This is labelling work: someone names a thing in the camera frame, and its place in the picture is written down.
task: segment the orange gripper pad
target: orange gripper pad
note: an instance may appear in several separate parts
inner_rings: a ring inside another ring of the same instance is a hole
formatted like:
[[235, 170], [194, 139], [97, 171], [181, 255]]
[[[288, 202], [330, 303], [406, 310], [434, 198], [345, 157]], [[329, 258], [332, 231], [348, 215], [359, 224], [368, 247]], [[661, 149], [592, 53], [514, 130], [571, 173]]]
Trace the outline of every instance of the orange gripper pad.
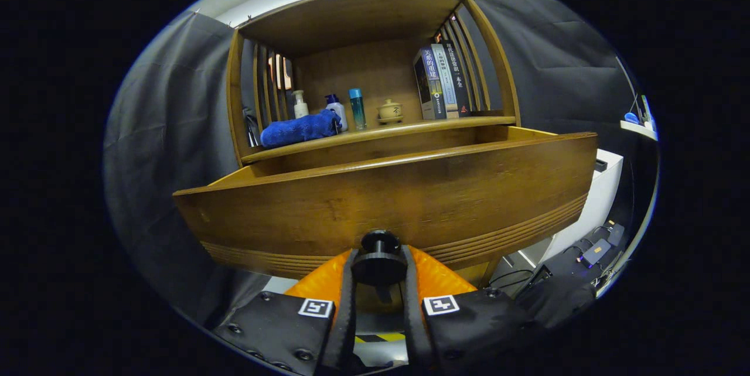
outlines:
[[476, 287], [422, 250], [409, 246], [417, 268], [417, 293], [424, 297], [458, 295], [476, 291]]
[[345, 251], [330, 259], [307, 274], [306, 277], [295, 283], [287, 290], [287, 296], [302, 297], [306, 299], [329, 300], [336, 305], [333, 321], [338, 315], [338, 303], [341, 298], [341, 280], [343, 278], [343, 267], [352, 249]]

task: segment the white shelf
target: white shelf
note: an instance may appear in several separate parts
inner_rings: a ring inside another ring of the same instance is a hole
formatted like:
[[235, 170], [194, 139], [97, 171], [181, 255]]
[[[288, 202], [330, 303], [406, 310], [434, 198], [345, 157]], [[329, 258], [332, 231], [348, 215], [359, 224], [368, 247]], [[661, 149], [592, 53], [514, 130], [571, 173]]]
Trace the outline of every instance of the white shelf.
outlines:
[[619, 127], [624, 128], [625, 130], [634, 131], [635, 133], [643, 134], [643, 136], [646, 136], [649, 139], [654, 139], [654, 141], [659, 140], [659, 136], [656, 135], [656, 131], [648, 130], [648, 128], [645, 128], [642, 125], [633, 124], [631, 122], [621, 120], [619, 122]]

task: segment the book spine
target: book spine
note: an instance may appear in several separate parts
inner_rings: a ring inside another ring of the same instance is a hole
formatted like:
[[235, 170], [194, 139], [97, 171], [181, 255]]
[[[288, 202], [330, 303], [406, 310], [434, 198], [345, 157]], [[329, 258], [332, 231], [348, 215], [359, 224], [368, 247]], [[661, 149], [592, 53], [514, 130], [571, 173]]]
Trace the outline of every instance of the book spine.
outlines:
[[443, 42], [443, 45], [445, 45], [445, 52], [448, 54], [448, 67], [451, 69], [453, 89], [456, 93], [458, 116], [469, 117], [471, 115], [471, 104], [469, 104], [469, 90], [466, 88], [466, 77], [463, 76], [463, 71], [459, 66], [453, 43]]
[[432, 105], [435, 119], [445, 119], [445, 104], [442, 95], [442, 85], [440, 84], [440, 75], [437, 70], [435, 54], [430, 47], [421, 49], [422, 60], [424, 61], [424, 70], [427, 72], [429, 84], [429, 93], [432, 95]]
[[453, 78], [451, 76], [451, 70], [450, 67], [448, 67], [448, 56], [445, 55], [445, 49], [442, 47], [441, 43], [433, 43], [431, 47], [435, 54], [437, 71], [440, 76], [443, 103], [445, 106], [445, 117], [447, 117], [448, 119], [457, 119], [458, 104], [456, 104], [456, 92], [453, 88]]

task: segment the blue object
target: blue object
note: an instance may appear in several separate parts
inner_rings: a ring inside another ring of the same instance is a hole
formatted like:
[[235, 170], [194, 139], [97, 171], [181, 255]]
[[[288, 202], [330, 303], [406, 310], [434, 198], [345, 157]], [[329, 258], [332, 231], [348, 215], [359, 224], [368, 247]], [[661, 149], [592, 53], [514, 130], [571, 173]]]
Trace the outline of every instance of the blue object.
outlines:
[[349, 90], [349, 104], [352, 106], [352, 115], [354, 115], [354, 125], [357, 130], [367, 128], [367, 121], [364, 119], [364, 104], [362, 104], [362, 91], [359, 88]]
[[631, 122], [633, 124], [640, 124], [640, 121], [638, 121], [638, 117], [636, 117], [636, 115], [633, 114], [632, 112], [628, 112], [625, 115], [625, 121], [626, 122]]
[[302, 118], [276, 121], [260, 133], [260, 144], [265, 148], [278, 148], [295, 143], [314, 141], [338, 134], [341, 119], [332, 110]]

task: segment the lotion bottle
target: lotion bottle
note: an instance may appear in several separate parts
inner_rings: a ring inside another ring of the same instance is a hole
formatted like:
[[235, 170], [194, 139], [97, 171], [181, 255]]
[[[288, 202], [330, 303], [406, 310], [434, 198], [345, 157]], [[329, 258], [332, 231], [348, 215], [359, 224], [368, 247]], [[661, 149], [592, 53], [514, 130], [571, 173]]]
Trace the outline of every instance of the lotion bottle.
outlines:
[[305, 104], [305, 100], [302, 99], [302, 95], [305, 93], [305, 91], [301, 90], [295, 90], [292, 92], [292, 95], [295, 97], [294, 101], [294, 118], [300, 119], [304, 117], [305, 115], [310, 115], [310, 111], [308, 111], [308, 105]]
[[343, 105], [338, 101], [338, 97], [335, 93], [331, 93], [330, 95], [326, 95], [326, 100], [328, 101], [326, 109], [332, 110], [341, 119], [341, 129], [339, 131], [346, 131], [349, 128], [349, 126], [346, 125], [346, 113], [343, 109]]

